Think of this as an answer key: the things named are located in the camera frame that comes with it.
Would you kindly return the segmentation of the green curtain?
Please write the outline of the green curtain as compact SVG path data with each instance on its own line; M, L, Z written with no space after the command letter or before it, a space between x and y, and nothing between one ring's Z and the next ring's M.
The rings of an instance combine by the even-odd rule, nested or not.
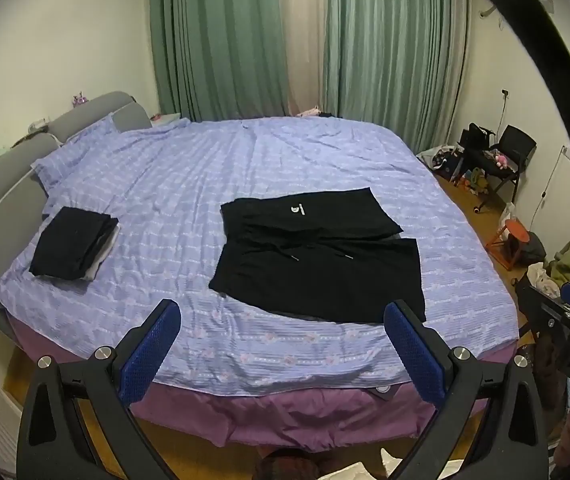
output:
M415 153L448 138L470 0L326 0L325 112L383 126Z
M148 0L160 110L202 122L285 116L279 0Z

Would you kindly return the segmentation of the orange stool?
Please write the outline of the orange stool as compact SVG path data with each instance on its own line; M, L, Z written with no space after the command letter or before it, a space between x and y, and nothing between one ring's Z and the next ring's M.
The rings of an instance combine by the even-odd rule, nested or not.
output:
M517 219L508 219L485 244L486 252L500 266L511 271L525 246L530 242L530 235L523 223Z

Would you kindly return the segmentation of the black folding chair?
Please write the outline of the black folding chair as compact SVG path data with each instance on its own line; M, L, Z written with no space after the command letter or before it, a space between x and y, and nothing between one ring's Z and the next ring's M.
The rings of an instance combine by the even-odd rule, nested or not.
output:
M488 196L475 207L476 212L497 196L506 183L512 184L512 200L515 200L520 178L536 148L537 142L528 133L507 125L497 143L474 154L475 167L488 180Z

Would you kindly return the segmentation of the left green curtain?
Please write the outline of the left green curtain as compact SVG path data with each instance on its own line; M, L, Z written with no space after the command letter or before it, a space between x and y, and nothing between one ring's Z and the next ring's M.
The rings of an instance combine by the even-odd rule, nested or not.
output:
M202 122L285 116L279 0L148 0L160 110Z

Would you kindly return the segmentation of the folded black clothes stack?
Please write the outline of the folded black clothes stack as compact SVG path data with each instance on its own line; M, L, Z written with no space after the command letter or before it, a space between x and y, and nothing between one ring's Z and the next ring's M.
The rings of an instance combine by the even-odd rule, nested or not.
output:
M29 271L58 280L93 281L119 229L119 220L109 214L64 206L41 233Z

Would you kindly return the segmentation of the grey padded headboard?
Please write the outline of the grey padded headboard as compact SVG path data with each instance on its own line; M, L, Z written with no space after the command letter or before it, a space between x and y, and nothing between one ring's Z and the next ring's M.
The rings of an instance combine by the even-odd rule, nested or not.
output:
M0 277L26 248L43 221L46 192L31 165L108 115L114 118L120 132L151 126L147 113L133 96L115 91L59 116L44 132L0 156Z

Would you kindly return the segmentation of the black pants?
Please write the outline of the black pants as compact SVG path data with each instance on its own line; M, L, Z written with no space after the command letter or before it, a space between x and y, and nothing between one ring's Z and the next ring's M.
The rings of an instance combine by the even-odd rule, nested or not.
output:
M401 300L425 320L419 247L370 188L243 197L221 214L215 292L270 313L357 324L383 322Z

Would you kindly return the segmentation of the right green curtain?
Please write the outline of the right green curtain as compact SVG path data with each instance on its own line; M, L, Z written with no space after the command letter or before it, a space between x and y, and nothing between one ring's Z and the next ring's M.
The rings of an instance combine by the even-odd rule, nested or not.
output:
M448 138L470 0L326 0L325 112L383 126L415 153Z

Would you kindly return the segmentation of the purple floral pillow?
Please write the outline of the purple floral pillow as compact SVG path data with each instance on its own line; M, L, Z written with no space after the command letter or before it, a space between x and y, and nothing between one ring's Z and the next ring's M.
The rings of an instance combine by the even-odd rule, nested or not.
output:
M99 144L118 132L114 115L109 114L72 136L57 150L32 162L31 169L40 180L45 193L50 195L87 155L92 154Z

